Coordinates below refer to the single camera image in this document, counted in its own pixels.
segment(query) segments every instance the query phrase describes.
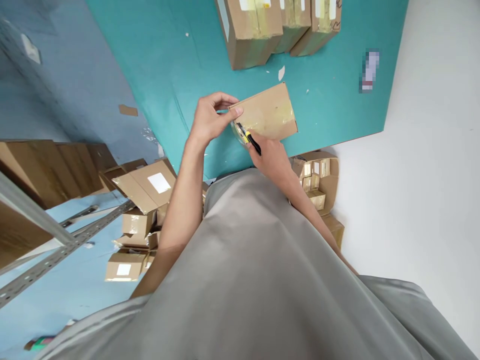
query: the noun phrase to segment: left hand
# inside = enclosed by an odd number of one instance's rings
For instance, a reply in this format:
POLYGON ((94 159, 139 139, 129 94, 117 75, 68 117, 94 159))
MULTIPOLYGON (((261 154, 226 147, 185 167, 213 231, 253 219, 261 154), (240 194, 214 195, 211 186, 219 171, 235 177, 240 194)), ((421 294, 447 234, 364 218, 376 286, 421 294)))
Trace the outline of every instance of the left hand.
POLYGON ((189 138, 195 139, 206 147, 210 141, 220 136, 232 120, 243 113, 243 109, 239 107, 226 113, 217 113, 217 111, 226 110, 230 105, 238 102, 239 100, 236 97, 224 92, 214 92, 211 95, 201 97, 196 106, 189 138))

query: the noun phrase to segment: small box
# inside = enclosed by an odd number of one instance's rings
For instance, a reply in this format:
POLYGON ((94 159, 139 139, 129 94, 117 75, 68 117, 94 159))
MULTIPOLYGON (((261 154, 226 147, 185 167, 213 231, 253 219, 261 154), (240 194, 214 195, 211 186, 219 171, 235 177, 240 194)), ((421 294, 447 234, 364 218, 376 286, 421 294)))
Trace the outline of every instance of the small box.
POLYGON ((146 256, 146 253, 130 253, 128 249, 120 249, 108 260, 105 281, 138 281, 144 267, 146 256))
POLYGON ((138 251, 155 250, 159 247, 160 231, 152 232, 145 237, 137 237, 132 234, 123 234, 115 240, 123 248, 135 249, 138 251))
POLYGON ((342 0, 311 0, 311 27, 290 50, 290 56, 312 55, 340 32, 342 0))
POLYGON ((312 174, 318 175, 320 178, 330 176, 330 159, 321 159, 311 162, 312 174))
POLYGON ((235 122, 241 123, 245 130, 253 130, 275 140, 285 139, 299 131, 284 82, 237 102, 229 109, 236 107, 242 107, 243 113, 235 122))
POLYGON ((155 255, 157 255, 157 251, 150 251, 148 255, 145 258, 145 261, 143 262, 144 266, 142 269, 142 273, 146 273, 148 269, 150 269, 150 266, 152 266, 152 263, 154 262, 155 255))
POLYGON ((215 0, 232 70, 265 65, 282 30, 276 0, 215 0))
POLYGON ((301 177, 309 177, 312 176, 312 163, 311 162, 305 162, 303 165, 303 171, 301 173, 301 177))
POLYGON ((301 180, 301 186, 303 187, 303 190, 308 193, 312 189, 312 177, 304 177, 301 180))
POLYGON ((169 203, 166 203, 165 205, 160 206, 156 210, 156 225, 157 226, 163 226, 165 217, 167 216, 167 210, 169 208, 169 203))
POLYGON ((320 186, 320 176, 312 174, 311 175, 311 189, 318 190, 320 186))
POLYGON ((176 175, 167 158, 131 171, 112 181, 144 214, 170 201, 176 175))
POLYGON ((332 214, 326 214, 321 217, 328 230, 330 230, 338 248, 342 249, 342 239, 344 237, 345 227, 332 214))
POLYGON ((150 233, 157 217, 157 211, 144 215, 139 208, 134 208, 122 214, 121 232, 131 234, 136 239, 145 239, 150 233))
POLYGON ((325 207, 325 194, 318 190, 313 190, 306 193, 310 198, 310 201, 315 205, 317 211, 323 210, 325 207))
POLYGON ((283 35, 274 54, 288 53, 312 24, 309 0, 280 0, 280 11, 283 35))
POLYGON ((298 158, 293 158, 292 159, 292 164, 291 164, 291 169, 297 175, 299 178, 302 176, 302 173, 304 171, 304 165, 306 161, 298 158))

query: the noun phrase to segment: gray shirt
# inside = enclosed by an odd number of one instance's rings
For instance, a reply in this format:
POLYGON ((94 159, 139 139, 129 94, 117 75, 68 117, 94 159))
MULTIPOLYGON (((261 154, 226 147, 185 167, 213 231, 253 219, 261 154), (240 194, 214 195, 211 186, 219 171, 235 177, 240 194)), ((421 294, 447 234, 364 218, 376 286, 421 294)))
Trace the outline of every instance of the gray shirt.
POLYGON ((267 178, 215 182, 151 295, 101 310, 37 359, 476 359, 422 289, 355 276, 267 178))

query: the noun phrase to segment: hand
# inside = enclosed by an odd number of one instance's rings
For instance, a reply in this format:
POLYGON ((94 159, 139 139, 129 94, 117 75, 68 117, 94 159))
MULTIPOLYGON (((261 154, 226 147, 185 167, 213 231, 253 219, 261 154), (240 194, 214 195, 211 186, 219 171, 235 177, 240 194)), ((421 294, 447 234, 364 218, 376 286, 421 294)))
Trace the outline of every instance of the hand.
POLYGON ((300 185, 283 144, 250 131, 253 139, 260 145, 261 156, 251 143, 247 143, 248 152, 255 167, 287 194, 291 187, 300 185))
POLYGON ((222 133, 232 120, 243 113, 243 109, 240 107, 226 113, 217 113, 217 111, 226 110, 230 105, 238 102, 237 98, 223 92, 214 92, 211 95, 201 97, 196 106, 195 118, 189 137, 206 147, 210 141, 222 133))

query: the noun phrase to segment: right hand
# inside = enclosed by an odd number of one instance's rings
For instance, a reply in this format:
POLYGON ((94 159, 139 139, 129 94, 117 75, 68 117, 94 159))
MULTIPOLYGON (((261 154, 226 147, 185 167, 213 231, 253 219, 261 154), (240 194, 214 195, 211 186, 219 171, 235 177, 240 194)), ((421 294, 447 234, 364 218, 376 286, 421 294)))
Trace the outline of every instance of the right hand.
POLYGON ((260 156, 255 147, 251 143, 247 143, 248 152, 255 167, 283 192, 295 183, 299 185, 299 179, 292 170, 283 144, 253 131, 250 133, 261 148, 260 156))

